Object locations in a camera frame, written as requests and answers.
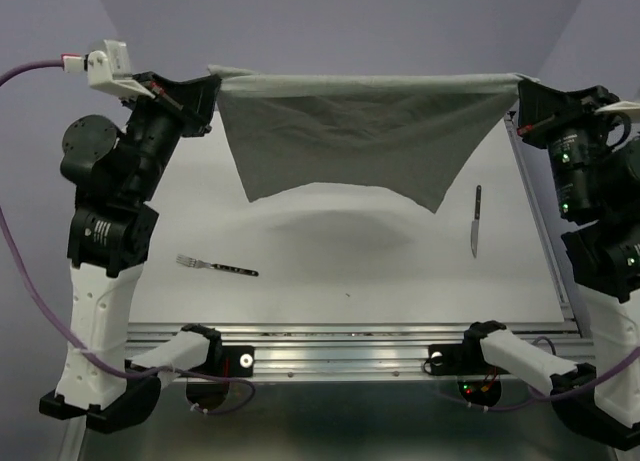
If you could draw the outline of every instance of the screw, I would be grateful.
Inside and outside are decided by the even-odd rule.
[[[240,356],[240,366],[243,368],[250,368],[253,366],[253,357],[250,354],[243,354]]]

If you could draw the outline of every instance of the black bracket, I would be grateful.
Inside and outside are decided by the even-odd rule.
[[[188,324],[182,328],[182,331],[198,333],[209,340],[205,362],[192,368],[191,371],[220,378],[253,376],[255,359],[253,346],[223,346],[219,331],[198,324]],[[133,367],[130,360],[125,361],[125,369],[129,372],[144,370],[144,368]],[[224,396],[229,391],[229,384],[205,383],[205,385],[210,387],[209,390],[223,392]],[[100,406],[89,406],[86,410],[66,404],[64,396],[56,395],[55,391],[51,391],[40,398],[40,413],[62,420],[86,416],[87,429],[110,434],[141,424],[151,416],[160,398],[161,389],[161,382],[157,376],[127,380],[127,390],[124,394],[105,409],[100,409]]]
[[[497,321],[473,323],[464,332],[461,343],[429,345],[429,358],[423,364],[423,371],[432,376],[486,374],[491,365],[484,360],[480,340],[500,329],[507,327]]]
[[[560,394],[582,386],[596,378],[596,369],[588,363],[578,365],[578,370],[562,376],[551,377],[553,391]],[[631,428],[624,426],[596,406],[595,390],[584,394],[553,401],[553,410],[562,423],[580,436],[603,443],[621,451],[640,445],[640,423]]]
[[[224,346],[220,363],[214,369],[196,368],[195,371],[224,378],[249,378],[253,376],[254,355],[253,346]],[[215,411],[225,402],[230,391],[228,383],[187,383],[185,396],[190,403]]]

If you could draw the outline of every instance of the robotic arm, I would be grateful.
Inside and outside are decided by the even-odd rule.
[[[158,219],[146,202],[180,138],[211,130],[220,79],[177,83],[151,72],[132,75],[126,45],[117,41],[63,60],[67,71],[86,71],[91,87],[117,96],[132,114],[124,131],[91,115],[63,138],[60,170],[76,186],[67,251],[71,330],[83,347],[69,344],[60,382],[41,399],[40,411],[59,419],[86,415],[88,428],[109,433],[144,421],[175,370],[213,375],[220,365],[220,333],[197,325],[126,362],[124,350],[131,300]],[[87,354],[124,374],[158,366],[173,371],[127,379],[95,366]]]
[[[564,93],[523,80],[519,94],[518,134],[548,151],[561,216],[581,227],[562,239],[590,313],[596,366],[547,354],[495,321],[472,325],[462,344],[431,346],[438,356],[427,363],[435,375],[502,368],[550,395],[572,431],[628,450],[640,445],[640,137],[625,141],[640,105],[602,86]],[[620,125],[622,138],[608,145]]]

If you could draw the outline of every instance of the white tabletop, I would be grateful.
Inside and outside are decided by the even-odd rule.
[[[381,188],[310,185],[246,200],[216,113],[183,139],[151,203],[160,212],[133,323],[561,322],[503,122],[437,214]],[[478,258],[470,249],[483,189]],[[178,253],[258,278],[175,263]]]

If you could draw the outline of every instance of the fork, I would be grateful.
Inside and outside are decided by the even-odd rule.
[[[207,268],[207,269],[217,269],[218,271],[227,271],[229,273],[236,274],[244,274],[245,276],[253,276],[257,277],[258,272],[252,269],[244,269],[244,268],[236,268],[234,266],[227,266],[225,264],[216,264],[216,263],[207,263],[206,261],[201,261],[196,258],[191,258],[189,256],[185,256],[184,254],[179,254],[176,258],[176,263],[182,264],[188,268]]]

